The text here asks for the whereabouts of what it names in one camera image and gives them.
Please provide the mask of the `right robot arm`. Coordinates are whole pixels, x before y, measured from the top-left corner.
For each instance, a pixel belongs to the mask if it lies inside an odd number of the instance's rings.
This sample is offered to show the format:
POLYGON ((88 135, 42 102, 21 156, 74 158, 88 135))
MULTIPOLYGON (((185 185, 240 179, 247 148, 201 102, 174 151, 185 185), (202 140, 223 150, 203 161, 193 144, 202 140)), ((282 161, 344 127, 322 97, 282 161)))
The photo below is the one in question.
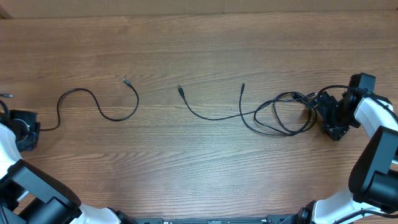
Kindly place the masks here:
POLYGON ((392 103, 374 93, 376 78, 352 75, 341 100, 321 89, 309 107, 323 118, 322 130, 337 141, 350 127, 363 127, 369 143, 355 163, 348 188, 312 201, 285 223, 353 223, 370 215, 397 218, 397 115, 392 103))

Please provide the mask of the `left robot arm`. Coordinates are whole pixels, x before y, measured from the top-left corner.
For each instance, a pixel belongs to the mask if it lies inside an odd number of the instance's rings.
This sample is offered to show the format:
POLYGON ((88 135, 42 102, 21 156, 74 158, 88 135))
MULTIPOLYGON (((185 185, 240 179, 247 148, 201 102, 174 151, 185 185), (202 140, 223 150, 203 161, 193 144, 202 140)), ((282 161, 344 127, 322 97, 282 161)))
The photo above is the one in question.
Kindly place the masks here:
POLYGON ((65 184, 23 160, 21 152, 37 145, 40 124, 33 112, 1 108, 1 223, 134 223, 119 210, 83 205, 65 184))

